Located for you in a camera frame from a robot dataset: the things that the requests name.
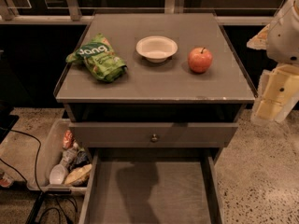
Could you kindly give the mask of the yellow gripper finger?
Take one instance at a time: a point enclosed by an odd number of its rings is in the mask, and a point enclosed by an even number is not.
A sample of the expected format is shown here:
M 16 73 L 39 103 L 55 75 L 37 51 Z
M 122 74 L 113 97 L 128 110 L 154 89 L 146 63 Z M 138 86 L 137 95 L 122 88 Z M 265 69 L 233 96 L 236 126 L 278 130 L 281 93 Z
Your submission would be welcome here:
M 270 73 L 264 70 L 259 81 L 251 121 L 255 124 L 282 122 L 299 101 L 299 85 L 294 88 L 276 88 L 270 85 Z
M 256 50 L 266 50 L 269 27 L 269 24 L 265 25 L 265 27 L 257 35 L 247 42 L 247 47 Z

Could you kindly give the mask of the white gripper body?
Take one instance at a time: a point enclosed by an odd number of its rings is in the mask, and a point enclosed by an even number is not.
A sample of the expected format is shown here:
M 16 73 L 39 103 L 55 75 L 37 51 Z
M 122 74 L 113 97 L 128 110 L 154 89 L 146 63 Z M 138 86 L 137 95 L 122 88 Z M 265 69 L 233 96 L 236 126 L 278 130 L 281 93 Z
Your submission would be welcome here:
M 279 63 L 270 73 L 270 85 L 276 88 L 294 88 L 299 85 L 299 66 Z

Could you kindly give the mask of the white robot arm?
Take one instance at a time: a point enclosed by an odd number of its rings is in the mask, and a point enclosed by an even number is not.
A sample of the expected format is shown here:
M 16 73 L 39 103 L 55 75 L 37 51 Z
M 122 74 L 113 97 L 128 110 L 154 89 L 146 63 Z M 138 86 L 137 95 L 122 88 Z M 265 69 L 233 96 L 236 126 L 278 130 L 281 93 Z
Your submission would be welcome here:
M 247 47 L 264 49 L 267 57 L 278 63 L 261 74 L 251 121 L 259 125 L 282 122 L 298 102 L 299 0 L 288 0 Z

